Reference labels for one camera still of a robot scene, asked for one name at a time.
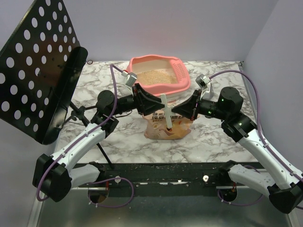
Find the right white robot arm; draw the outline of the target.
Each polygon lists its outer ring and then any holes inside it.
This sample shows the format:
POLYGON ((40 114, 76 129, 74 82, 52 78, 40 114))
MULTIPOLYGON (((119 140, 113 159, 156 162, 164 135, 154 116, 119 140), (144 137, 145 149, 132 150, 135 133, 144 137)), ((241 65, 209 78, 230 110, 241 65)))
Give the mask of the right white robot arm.
POLYGON ((237 89, 224 87, 216 102, 201 98, 201 94, 201 90, 195 90, 172 111, 192 121, 199 114, 221 120, 223 132, 251 153, 269 174, 262 175, 228 161, 218 173, 218 181, 223 185, 235 182, 248 186, 266 196, 277 210, 289 214, 303 200, 302 171, 287 161, 241 112, 243 98, 237 89))

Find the grey bag sealing clip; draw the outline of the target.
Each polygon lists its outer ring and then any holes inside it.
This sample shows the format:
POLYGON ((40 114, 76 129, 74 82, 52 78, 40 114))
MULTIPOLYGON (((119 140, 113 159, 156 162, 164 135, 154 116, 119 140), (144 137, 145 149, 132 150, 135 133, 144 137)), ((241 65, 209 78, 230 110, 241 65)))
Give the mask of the grey bag sealing clip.
POLYGON ((164 93, 162 93, 160 95, 161 98, 161 103, 164 104, 164 108, 163 108, 163 112, 164 112, 164 116, 166 119, 166 125, 168 129, 172 128, 172 120, 171 117, 174 116, 175 114, 172 112, 172 106, 168 105, 168 101, 167 101, 167 97, 164 93))

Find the beige cat litter bag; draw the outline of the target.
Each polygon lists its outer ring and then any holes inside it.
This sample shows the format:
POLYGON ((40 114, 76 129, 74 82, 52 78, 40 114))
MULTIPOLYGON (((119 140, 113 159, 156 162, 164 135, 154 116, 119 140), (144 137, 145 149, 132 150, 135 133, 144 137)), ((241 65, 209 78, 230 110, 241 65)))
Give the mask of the beige cat litter bag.
POLYGON ((175 114, 171 117, 172 127, 168 128, 163 110, 158 110, 150 115, 143 116, 147 122, 144 136, 152 140, 178 140, 191 132, 193 121, 175 114))

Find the silver metal litter scoop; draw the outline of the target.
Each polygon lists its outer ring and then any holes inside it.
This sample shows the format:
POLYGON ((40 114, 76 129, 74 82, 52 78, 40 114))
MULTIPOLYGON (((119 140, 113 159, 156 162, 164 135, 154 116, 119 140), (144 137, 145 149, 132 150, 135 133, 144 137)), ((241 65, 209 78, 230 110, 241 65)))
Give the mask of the silver metal litter scoop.
POLYGON ((210 82, 203 88, 203 95, 201 97, 206 100, 211 100, 213 96, 214 96, 213 86, 212 83, 210 82))

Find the pink cat litter box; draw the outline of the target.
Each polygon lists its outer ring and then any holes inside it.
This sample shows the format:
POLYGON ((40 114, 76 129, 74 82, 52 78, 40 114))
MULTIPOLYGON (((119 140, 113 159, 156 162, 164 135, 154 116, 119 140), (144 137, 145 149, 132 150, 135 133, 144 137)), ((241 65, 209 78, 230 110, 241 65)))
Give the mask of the pink cat litter box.
POLYGON ((183 61, 177 57, 145 55, 132 58, 126 68, 137 75, 137 83, 150 94, 173 97, 185 92, 191 80, 183 61))

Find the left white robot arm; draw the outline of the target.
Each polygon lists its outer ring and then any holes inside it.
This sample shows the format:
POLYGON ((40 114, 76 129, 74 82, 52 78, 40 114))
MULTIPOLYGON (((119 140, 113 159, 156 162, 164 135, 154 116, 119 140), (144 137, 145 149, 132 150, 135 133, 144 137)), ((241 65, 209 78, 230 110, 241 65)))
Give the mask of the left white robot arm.
POLYGON ((38 201, 50 198, 59 202, 73 187, 85 183, 99 187, 104 183, 105 175, 97 164, 76 169, 77 162, 114 131, 119 122, 115 115, 137 110, 138 114, 146 116, 165 106, 160 98, 146 92, 138 83, 132 87, 132 92, 122 98, 110 90, 100 92, 97 111, 84 131, 61 150, 50 156, 42 154, 37 159, 32 184, 36 187, 38 201))

